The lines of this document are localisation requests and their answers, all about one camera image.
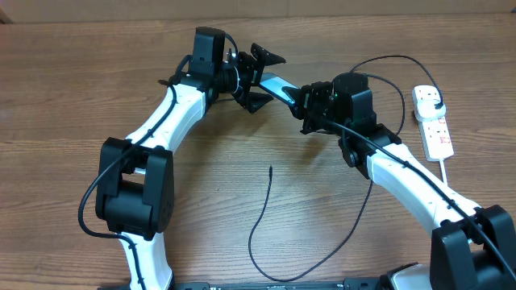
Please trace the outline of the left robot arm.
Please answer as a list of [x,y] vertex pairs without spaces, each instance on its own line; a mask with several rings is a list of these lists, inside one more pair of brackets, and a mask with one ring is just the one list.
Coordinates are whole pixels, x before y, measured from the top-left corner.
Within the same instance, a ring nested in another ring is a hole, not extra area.
[[102,145],[95,213],[106,222],[106,238],[123,245],[131,273],[128,289],[171,289],[163,233],[174,205],[173,154],[219,95],[229,93],[249,113],[273,98],[253,93],[265,67],[285,63],[254,43],[249,52],[224,48],[232,37],[212,27],[197,27],[193,52],[161,83],[163,101],[147,121],[125,139]]

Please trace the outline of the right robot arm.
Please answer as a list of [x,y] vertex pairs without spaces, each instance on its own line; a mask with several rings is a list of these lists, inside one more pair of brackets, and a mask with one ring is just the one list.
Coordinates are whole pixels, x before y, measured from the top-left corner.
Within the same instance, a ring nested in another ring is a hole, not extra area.
[[380,278],[380,289],[513,289],[515,229],[500,206],[484,208],[424,168],[391,130],[377,121],[368,78],[343,73],[331,82],[280,91],[302,133],[339,136],[351,168],[404,205],[431,236],[431,261],[402,266]]

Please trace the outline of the Samsung Galaxy smartphone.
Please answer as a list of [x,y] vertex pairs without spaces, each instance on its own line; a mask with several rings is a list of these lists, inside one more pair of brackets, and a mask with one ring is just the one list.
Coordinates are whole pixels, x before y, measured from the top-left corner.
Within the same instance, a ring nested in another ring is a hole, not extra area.
[[291,94],[297,93],[299,88],[274,73],[264,73],[261,77],[259,87],[285,103],[288,107],[293,107],[296,104]]

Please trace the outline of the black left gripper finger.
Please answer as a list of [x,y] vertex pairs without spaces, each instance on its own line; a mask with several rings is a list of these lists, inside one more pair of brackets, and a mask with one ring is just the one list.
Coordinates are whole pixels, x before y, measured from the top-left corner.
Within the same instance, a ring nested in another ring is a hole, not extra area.
[[273,97],[268,93],[249,92],[244,96],[243,107],[250,114],[254,114],[272,100]]
[[285,64],[286,59],[263,48],[257,43],[251,46],[252,68],[255,74],[262,73],[266,66]]

